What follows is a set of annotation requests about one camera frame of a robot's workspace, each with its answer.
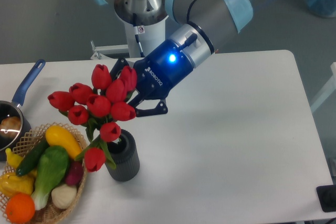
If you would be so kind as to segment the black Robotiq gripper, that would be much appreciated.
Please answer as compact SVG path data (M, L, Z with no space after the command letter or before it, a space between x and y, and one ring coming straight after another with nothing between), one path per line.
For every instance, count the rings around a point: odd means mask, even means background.
M178 50L178 45L168 39L161 43L149 55L135 63L119 58L110 71L115 80L125 66L133 68L137 75L137 95L135 91L128 93L128 105L134 108L137 118L167 114L166 97L171 89L193 71L193 66L186 55ZM159 100L157 105L149 109L138 109L145 100Z

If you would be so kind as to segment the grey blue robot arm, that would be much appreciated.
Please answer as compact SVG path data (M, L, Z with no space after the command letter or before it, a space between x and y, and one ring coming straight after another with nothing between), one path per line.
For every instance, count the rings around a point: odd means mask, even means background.
M169 92L237 35L252 19L251 0L95 0L113 6L124 23L127 45L96 47L96 54L127 51L138 80L130 105L158 100L136 116L167 112Z

